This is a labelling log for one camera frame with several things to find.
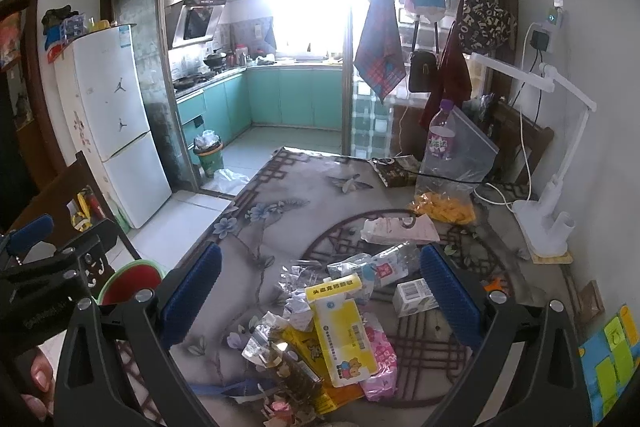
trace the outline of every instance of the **human hand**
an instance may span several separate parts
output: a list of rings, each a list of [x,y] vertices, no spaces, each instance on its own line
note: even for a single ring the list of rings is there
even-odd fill
[[[40,420],[44,421],[47,414],[53,416],[53,395],[56,382],[53,379],[53,368],[45,354],[38,349],[38,354],[31,364],[31,378],[36,387],[44,393],[42,399],[23,394],[22,399],[27,407]]]

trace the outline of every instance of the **power adapter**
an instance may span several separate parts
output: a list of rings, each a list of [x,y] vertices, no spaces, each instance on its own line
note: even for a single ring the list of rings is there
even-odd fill
[[[533,49],[538,50],[539,52],[546,52],[546,49],[549,46],[549,34],[534,30],[529,44],[531,44]]]

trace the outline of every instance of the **refrigerator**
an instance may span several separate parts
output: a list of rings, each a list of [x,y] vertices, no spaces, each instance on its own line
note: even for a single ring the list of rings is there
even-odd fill
[[[142,103],[129,25],[73,41],[54,63],[76,151],[111,209],[138,229],[171,196]]]

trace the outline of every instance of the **gas stove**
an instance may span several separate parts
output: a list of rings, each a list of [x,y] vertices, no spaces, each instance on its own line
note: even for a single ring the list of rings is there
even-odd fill
[[[220,66],[211,71],[207,71],[207,73],[197,73],[190,74],[189,76],[184,76],[182,78],[178,78],[174,80],[174,89],[176,91],[189,89],[190,87],[195,86],[196,84],[202,84],[204,82],[209,82],[214,76],[225,71],[225,66]]]

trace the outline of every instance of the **pink plastic package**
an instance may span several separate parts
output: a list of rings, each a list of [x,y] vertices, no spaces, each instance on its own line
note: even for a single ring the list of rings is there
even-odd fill
[[[378,318],[370,312],[362,314],[364,329],[371,343],[378,372],[367,380],[361,381],[360,386],[367,400],[378,401],[381,398],[391,398],[396,392],[398,379],[398,359],[396,352],[388,341]]]

